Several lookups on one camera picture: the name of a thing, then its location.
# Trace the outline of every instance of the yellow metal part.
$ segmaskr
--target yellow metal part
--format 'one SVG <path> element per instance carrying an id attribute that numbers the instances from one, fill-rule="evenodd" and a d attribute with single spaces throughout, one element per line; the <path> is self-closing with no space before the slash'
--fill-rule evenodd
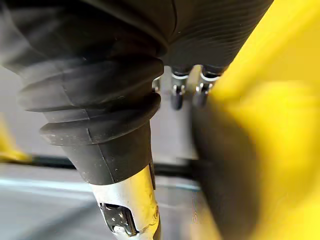
<path id="1" fill-rule="evenodd" d="M 31 158 L 18 150 L 0 115 L 0 162 L 30 162 Z"/>
<path id="2" fill-rule="evenodd" d="M 258 154 L 251 239 L 320 239 L 320 0 L 275 0 L 211 98 Z"/>

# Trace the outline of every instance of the black rubber hose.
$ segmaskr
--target black rubber hose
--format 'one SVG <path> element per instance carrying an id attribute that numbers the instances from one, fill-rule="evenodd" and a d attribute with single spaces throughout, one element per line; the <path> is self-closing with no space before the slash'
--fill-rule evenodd
<path id="1" fill-rule="evenodd" d="M 193 65 L 174 65 L 171 71 L 176 76 L 185 76 L 190 74 L 193 67 Z"/>
<path id="2" fill-rule="evenodd" d="M 0 6 L 1 64 L 22 78 L 22 107 L 47 118 L 41 135 L 91 184 L 149 165 L 152 81 L 164 71 L 155 39 L 81 1 Z"/>

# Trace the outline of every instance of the gray surface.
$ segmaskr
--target gray surface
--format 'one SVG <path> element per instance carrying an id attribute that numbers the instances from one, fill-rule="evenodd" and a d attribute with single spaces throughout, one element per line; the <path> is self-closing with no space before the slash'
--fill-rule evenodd
<path id="1" fill-rule="evenodd" d="M 188 135 L 188 110 L 186 102 L 182 110 L 174 111 L 170 106 L 170 69 L 165 68 L 161 80 L 161 107 L 151 120 L 152 152 L 156 161 L 174 158 L 195 158 L 192 142 Z M 38 131 L 47 120 L 41 113 L 26 112 L 17 104 L 17 92 L 21 89 L 19 76 L 0 67 L 0 112 L 17 145 L 26 153 L 64 156 L 58 146 L 44 142 Z"/>
<path id="2" fill-rule="evenodd" d="M 0 165 L 1 240 L 113 240 L 88 184 L 75 170 Z M 190 240 L 194 182 L 156 178 L 163 240 Z"/>

